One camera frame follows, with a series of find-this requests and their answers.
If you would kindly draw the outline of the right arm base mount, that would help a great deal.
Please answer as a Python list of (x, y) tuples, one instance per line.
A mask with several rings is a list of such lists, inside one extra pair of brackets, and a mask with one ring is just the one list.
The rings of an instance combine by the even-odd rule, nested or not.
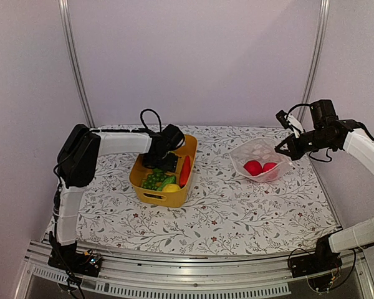
[(340, 274), (342, 259), (340, 254), (333, 253), (330, 248), (330, 234), (316, 241), (314, 253), (298, 248), (291, 252), (287, 260), (292, 276), (304, 277), (328, 271), (328, 274), (310, 278), (309, 287), (316, 292), (327, 292)]

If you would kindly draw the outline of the green toy apple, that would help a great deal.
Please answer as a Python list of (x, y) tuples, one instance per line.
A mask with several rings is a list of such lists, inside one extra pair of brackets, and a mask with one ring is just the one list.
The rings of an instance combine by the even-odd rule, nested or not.
[(162, 169), (155, 168), (155, 169), (153, 170), (153, 173), (154, 173), (154, 174), (162, 174), (162, 173), (164, 173), (164, 171), (163, 171)]

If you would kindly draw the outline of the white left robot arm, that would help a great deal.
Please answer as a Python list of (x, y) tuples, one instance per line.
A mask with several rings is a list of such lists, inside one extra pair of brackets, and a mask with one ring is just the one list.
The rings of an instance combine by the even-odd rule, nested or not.
[(55, 255), (66, 270), (80, 265), (78, 253), (66, 245), (76, 242), (79, 206), (85, 188), (95, 177), (97, 160), (111, 154), (136, 153), (143, 156), (147, 168), (173, 172), (177, 160), (174, 152), (185, 142), (185, 136), (175, 125), (159, 132), (148, 128), (135, 130), (93, 129), (78, 124), (71, 131), (57, 156), (54, 174), (58, 178), (54, 197), (53, 236), (61, 247)]

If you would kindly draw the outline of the clear zip top bag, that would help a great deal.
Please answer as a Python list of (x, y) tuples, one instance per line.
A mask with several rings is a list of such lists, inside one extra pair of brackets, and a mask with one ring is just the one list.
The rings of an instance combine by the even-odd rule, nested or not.
[[(254, 138), (247, 141), (229, 152), (231, 163), (237, 174), (255, 181), (257, 183), (268, 183), (279, 180), (288, 171), (292, 170), (291, 160), (279, 153), (275, 152), (276, 142), (270, 138)], [(256, 160), (263, 166), (266, 163), (277, 163), (277, 174), (260, 174), (251, 176), (245, 169), (244, 165), (247, 161)]]

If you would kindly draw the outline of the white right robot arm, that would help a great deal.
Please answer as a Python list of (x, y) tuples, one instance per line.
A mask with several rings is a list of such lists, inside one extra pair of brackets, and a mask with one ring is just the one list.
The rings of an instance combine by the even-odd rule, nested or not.
[[(309, 108), (313, 130), (305, 131), (292, 115), (292, 111), (298, 107)], [(275, 147), (276, 153), (297, 161), (306, 154), (322, 149), (340, 150), (374, 176), (374, 137), (363, 123), (353, 119), (341, 120), (331, 100), (296, 104), (287, 112), (277, 112), (276, 118), (283, 128), (292, 130), (292, 134)], [(371, 245), (374, 245), (374, 216), (319, 238), (316, 253), (310, 257), (309, 263), (314, 271), (322, 272), (333, 263), (334, 255)]]

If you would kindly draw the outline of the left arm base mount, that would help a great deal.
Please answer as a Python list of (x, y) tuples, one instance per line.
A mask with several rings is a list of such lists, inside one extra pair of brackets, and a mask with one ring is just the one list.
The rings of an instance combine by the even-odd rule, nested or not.
[(53, 242), (48, 265), (69, 273), (98, 277), (102, 266), (102, 255), (93, 253), (92, 250), (81, 253), (76, 249), (76, 242), (70, 245)]

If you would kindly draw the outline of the red toy tomato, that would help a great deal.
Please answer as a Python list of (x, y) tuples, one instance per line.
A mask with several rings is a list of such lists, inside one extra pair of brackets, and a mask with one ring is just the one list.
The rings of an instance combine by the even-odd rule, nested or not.
[(277, 174), (278, 172), (277, 163), (266, 163), (262, 167), (262, 174)]

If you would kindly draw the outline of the red toy apple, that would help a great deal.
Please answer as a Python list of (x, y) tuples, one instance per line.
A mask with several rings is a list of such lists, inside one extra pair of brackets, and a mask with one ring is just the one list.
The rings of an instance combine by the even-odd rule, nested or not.
[(244, 165), (244, 169), (251, 175), (251, 176), (258, 176), (262, 173), (262, 165), (260, 162), (256, 160), (247, 161)]

